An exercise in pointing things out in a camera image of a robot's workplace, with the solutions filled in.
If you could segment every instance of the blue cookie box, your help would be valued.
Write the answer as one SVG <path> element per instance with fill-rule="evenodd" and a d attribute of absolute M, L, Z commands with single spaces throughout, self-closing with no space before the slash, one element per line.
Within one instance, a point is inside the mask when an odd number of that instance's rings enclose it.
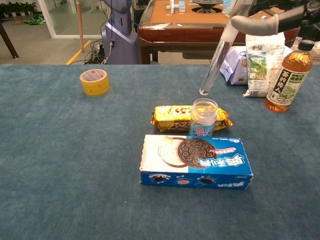
<path fill-rule="evenodd" d="M 215 147 L 218 158 L 199 158 L 198 163 L 204 167 L 201 169 L 167 166 L 159 156 L 159 146 L 163 145 L 164 138 L 179 138 L 181 141 L 189 138 L 206 140 Z M 178 149 L 178 144 L 176 145 L 172 149 Z M 191 188 L 244 190 L 254 178 L 243 143 L 236 137 L 146 135 L 140 172 L 141 183 L 144 185 Z"/>

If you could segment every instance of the yellow tape roll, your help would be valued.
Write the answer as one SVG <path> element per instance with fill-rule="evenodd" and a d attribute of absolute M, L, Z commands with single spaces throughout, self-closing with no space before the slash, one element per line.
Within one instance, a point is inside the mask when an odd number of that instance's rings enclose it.
<path fill-rule="evenodd" d="M 83 91 L 86 95 L 97 97 L 109 91 L 108 74 L 102 69 L 91 69 L 80 75 Z"/>

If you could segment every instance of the gray tablecloth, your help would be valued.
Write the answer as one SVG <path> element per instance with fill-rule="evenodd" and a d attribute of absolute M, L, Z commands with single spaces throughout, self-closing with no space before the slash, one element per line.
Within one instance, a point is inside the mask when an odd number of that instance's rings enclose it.
<path fill-rule="evenodd" d="M 247 190 L 140 184 L 158 105 L 191 105 L 208 66 L 104 66 L 110 91 L 87 97 L 100 66 L 0 66 L 1 240 L 320 239 L 320 68 L 274 113 L 219 76 L 209 97 L 254 172 Z"/>

